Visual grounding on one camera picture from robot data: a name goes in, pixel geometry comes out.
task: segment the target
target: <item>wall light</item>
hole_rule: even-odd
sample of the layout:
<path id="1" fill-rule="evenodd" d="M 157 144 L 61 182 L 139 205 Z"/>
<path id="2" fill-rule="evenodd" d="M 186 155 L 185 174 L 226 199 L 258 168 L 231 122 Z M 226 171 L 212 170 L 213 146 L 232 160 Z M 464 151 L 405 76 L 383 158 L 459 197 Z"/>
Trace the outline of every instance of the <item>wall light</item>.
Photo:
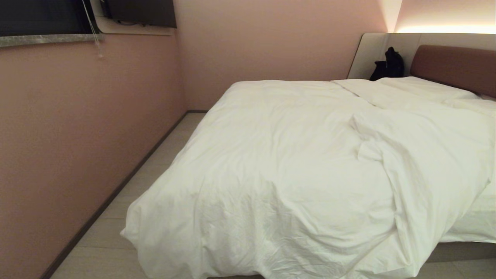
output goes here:
<path id="1" fill-rule="evenodd" d="M 396 33 L 496 34 L 496 25 L 446 25 L 401 27 Z"/>

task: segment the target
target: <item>white headboard panel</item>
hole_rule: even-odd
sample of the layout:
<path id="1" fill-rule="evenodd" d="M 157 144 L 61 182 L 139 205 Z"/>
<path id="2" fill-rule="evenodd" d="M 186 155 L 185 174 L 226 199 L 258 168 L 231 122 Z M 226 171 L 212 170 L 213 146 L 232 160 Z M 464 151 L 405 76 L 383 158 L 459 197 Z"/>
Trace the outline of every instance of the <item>white headboard panel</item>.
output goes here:
<path id="1" fill-rule="evenodd" d="M 394 47 L 405 62 L 405 75 L 410 75 L 410 65 L 420 45 L 438 45 L 496 50 L 494 34 L 456 33 L 365 33 L 358 46 L 348 78 L 369 79 L 375 61 L 385 60 L 387 48 Z"/>

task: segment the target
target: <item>window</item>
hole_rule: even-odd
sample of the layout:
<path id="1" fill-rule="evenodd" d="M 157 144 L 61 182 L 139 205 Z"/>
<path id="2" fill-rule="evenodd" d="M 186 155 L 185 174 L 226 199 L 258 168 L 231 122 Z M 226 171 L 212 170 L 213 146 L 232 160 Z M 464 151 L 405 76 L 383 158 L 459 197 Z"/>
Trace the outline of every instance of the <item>window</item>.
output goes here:
<path id="1" fill-rule="evenodd" d="M 96 26 L 89 0 L 0 0 L 0 37 L 91 34 L 88 16 Z"/>

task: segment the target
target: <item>headboard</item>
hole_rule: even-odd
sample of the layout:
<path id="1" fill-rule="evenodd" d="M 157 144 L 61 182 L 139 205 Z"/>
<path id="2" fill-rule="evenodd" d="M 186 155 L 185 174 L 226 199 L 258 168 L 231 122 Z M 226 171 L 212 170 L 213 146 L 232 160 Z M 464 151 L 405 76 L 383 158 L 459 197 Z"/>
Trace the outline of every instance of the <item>headboard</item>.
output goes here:
<path id="1" fill-rule="evenodd" d="M 410 74 L 496 97 L 496 51 L 447 46 L 419 46 Z"/>

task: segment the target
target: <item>window sill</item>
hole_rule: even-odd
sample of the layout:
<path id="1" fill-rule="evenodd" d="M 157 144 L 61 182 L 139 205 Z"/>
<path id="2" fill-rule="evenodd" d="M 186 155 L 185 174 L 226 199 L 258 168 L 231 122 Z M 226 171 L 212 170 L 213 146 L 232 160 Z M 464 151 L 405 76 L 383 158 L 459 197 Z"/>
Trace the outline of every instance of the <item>window sill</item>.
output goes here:
<path id="1" fill-rule="evenodd" d="M 98 39 L 102 40 L 103 35 L 98 34 Z M 67 34 L 67 35 L 33 35 L 33 36 L 9 36 L 0 37 L 0 47 L 12 47 L 21 45 L 48 44 L 48 43 L 68 43 L 94 41 L 93 34 Z"/>

